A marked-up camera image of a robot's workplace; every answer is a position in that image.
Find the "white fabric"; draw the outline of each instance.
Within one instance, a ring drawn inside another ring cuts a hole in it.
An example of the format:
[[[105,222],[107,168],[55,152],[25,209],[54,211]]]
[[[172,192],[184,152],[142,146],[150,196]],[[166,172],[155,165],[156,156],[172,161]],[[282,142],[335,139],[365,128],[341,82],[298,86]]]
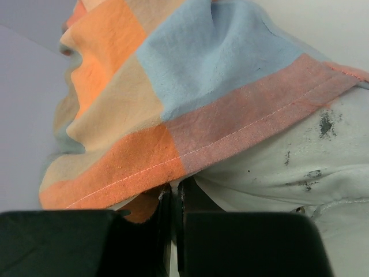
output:
[[[369,91],[354,88],[303,122],[195,178],[226,211],[315,220],[338,277],[369,276]]]

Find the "seam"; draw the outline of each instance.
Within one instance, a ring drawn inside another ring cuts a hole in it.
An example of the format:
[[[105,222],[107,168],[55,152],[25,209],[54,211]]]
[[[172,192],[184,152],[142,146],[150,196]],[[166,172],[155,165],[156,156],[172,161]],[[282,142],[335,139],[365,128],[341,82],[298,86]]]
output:
[[[241,132],[242,130],[244,130],[244,129],[246,129],[246,128],[248,128],[248,127],[250,127],[250,126],[252,126],[252,125],[254,125],[254,124],[256,124],[256,123],[258,123],[258,122],[260,122],[260,121],[263,121],[263,120],[265,120],[265,119],[267,119],[267,118],[271,117],[272,115],[275,115],[276,113],[279,113],[280,111],[284,110],[285,108],[287,108],[287,107],[289,107],[289,106],[293,105],[296,101],[298,101],[298,100],[300,100],[301,98],[305,97],[306,95],[310,94],[312,91],[316,90],[316,89],[317,89],[317,88],[319,88],[320,86],[322,86],[322,85],[324,85],[324,84],[328,83],[329,81],[331,81],[332,79],[334,79],[334,78],[338,78],[338,77],[341,77],[341,76],[335,75],[335,76],[330,77],[328,80],[326,80],[326,81],[324,81],[324,82],[320,83],[319,85],[317,85],[316,87],[312,88],[311,90],[309,90],[308,92],[306,92],[305,94],[303,94],[303,95],[302,95],[302,96],[300,96],[299,98],[295,99],[294,101],[290,102],[289,104],[285,105],[284,107],[282,107],[282,108],[280,108],[280,109],[278,109],[278,110],[276,110],[276,111],[274,111],[274,112],[272,112],[272,113],[270,113],[270,114],[266,115],[265,117],[263,117],[263,118],[261,118],[261,119],[258,119],[258,120],[256,120],[256,121],[254,121],[253,123],[250,123],[250,124],[248,124],[248,125],[246,125],[246,126],[242,127],[241,129],[239,129],[239,130],[237,130],[237,131],[235,131],[235,132],[233,132],[233,133],[231,133],[231,134],[226,135],[225,137],[220,138],[219,140],[217,140],[217,141],[215,141],[215,142],[213,142],[213,143],[210,143],[209,145],[206,145],[206,146],[203,146],[203,147],[201,147],[201,148],[199,148],[199,149],[196,149],[196,150],[193,150],[193,151],[191,151],[191,152],[185,153],[185,154],[184,154],[184,155],[182,155],[182,156],[178,156],[178,157],[175,157],[175,158],[173,158],[173,159],[167,160],[167,161],[165,161],[165,162],[162,162],[162,163],[156,164],[156,165],[154,165],[154,166],[148,167],[147,169],[143,169],[143,170],[141,170],[141,171],[139,171],[139,172],[136,172],[135,174],[132,174],[132,175],[130,175],[130,176],[127,176],[127,177],[125,177],[125,178],[123,178],[123,179],[120,179],[120,180],[118,180],[118,181],[115,181],[115,182],[113,182],[113,183],[111,183],[111,184],[109,184],[109,185],[107,185],[107,186],[105,186],[105,187],[103,187],[103,188],[100,188],[100,189],[98,189],[98,190],[96,190],[96,191],[94,191],[94,192],[92,192],[92,193],[90,193],[90,194],[88,194],[88,195],[86,195],[86,196],[82,197],[81,199],[79,199],[79,200],[77,200],[77,201],[73,202],[72,204],[70,204],[69,206],[67,206],[65,209],[70,208],[70,207],[71,207],[71,206],[73,206],[74,204],[77,204],[78,202],[80,202],[80,201],[82,201],[82,200],[84,200],[84,199],[87,199],[87,198],[88,198],[88,197],[90,197],[91,195],[94,195],[94,194],[96,194],[96,193],[100,192],[101,190],[107,189],[107,188],[109,188],[110,186],[113,186],[113,185],[115,185],[115,184],[118,184],[118,183],[120,183],[120,182],[123,182],[123,181],[125,181],[125,180],[127,180],[127,179],[130,179],[130,178],[132,178],[132,177],[136,176],[136,175],[140,175],[140,174],[142,174],[143,172],[146,172],[146,171],[148,171],[148,170],[154,169],[155,167],[162,166],[162,165],[167,164],[167,163],[170,163],[170,162],[172,162],[172,161],[174,161],[174,160],[178,160],[178,159],[180,159],[180,158],[183,158],[183,157],[185,157],[185,156],[191,155],[191,154],[196,153],[196,152],[198,152],[198,151],[200,151],[200,150],[203,150],[203,149],[205,149],[205,148],[211,147],[211,146],[213,146],[214,144],[218,143],[219,141],[222,141],[222,140],[226,139],[226,138],[227,138],[227,137],[229,137],[229,136],[233,136],[234,134],[239,133],[239,132]]]
[[[328,66],[329,68],[331,68],[331,70],[333,70],[333,71],[341,72],[341,73],[343,73],[347,76],[355,77],[361,82],[369,82],[369,80],[367,80],[365,77],[360,76],[360,74],[352,74],[352,73],[348,73],[344,70],[340,70],[340,69],[336,68],[334,65],[331,65],[329,62],[324,62],[323,64]]]

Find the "plaid fabric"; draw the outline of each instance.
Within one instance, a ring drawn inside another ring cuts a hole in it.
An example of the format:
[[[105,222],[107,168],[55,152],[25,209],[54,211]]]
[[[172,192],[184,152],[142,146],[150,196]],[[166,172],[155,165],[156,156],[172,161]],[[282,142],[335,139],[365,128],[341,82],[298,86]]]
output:
[[[106,208],[193,174],[369,80],[244,0],[80,0],[64,31],[46,209]]]

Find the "light blue fabric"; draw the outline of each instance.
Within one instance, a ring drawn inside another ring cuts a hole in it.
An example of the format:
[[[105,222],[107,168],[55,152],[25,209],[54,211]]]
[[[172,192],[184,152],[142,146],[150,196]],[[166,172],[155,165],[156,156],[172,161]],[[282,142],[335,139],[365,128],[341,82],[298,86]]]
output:
[[[243,0],[188,0],[137,50],[164,104],[163,121],[275,73],[302,53]]]
[[[311,56],[314,59],[317,59],[318,61],[321,61],[321,62],[331,61],[328,57],[326,57],[325,55],[320,53],[315,48],[313,48],[310,45],[306,44],[302,40],[300,40],[298,38],[295,38],[294,36],[290,35],[289,33],[286,33],[281,28],[277,27],[273,23],[273,21],[270,19],[269,15],[260,6],[258,6],[256,3],[250,2],[249,4],[253,5],[255,10],[258,11],[258,13],[260,14],[260,16],[262,18],[262,21],[264,22],[264,24],[266,25],[266,27],[268,28],[268,30],[271,33],[273,33],[274,35],[276,35],[280,38],[283,38],[283,39],[286,39],[286,40],[292,42],[293,44],[300,47],[306,54],[308,54],[309,56]]]
[[[64,154],[84,154],[85,147],[67,134],[67,128],[70,124],[71,122],[68,122],[55,133],[59,150]]]

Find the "dark stain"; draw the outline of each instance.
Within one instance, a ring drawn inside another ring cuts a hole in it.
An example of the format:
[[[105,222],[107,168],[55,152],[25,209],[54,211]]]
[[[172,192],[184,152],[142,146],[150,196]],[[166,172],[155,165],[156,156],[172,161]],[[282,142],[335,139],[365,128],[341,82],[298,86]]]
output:
[[[287,154],[285,155],[285,157],[286,157],[286,161],[284,162],[284,164],[285,164],[286,166],[288,166],[288,165],[289,165],[289,157],[290,157],[290,154],[291,154],[291,152],[290,152],[290,151],[288,151],[288,152],[287,152]]]
[[[331,112],[331,114],[329,114],[328,112],[324,112],[323,114],[321,114],[321,121],[319,123],[319,137],[321,139],[330,139],[330,134],[334,137],[337,137],[337,134],[334,131],[334,120],[336,120],[337,122],[341,122],[342,114],[340,114],[339,116],[336,116],[334,112]]]
[[[309,177],[309,178],[319,178],[321,176],[322,176],[321,170],[314,170],[305,175],[305,177]]]
[[[319,182],[307,182],[307,181],[300,181],[300,182],[297,182],[297,183],[286,183],[285,185],[286,186],[293,186],[293,185],[296,185],[297,186],[303,186],[304,187],[304,190],[306,192],[309,192],[312,190],[312,186],[313,185],[316,185],[318,184]]]
[[[311,141],[310,134],[309,134],[311,132],[312,132],[312,128],[308,128],[308,129],[305,130],[304,138],[305,138],[306,141]]]

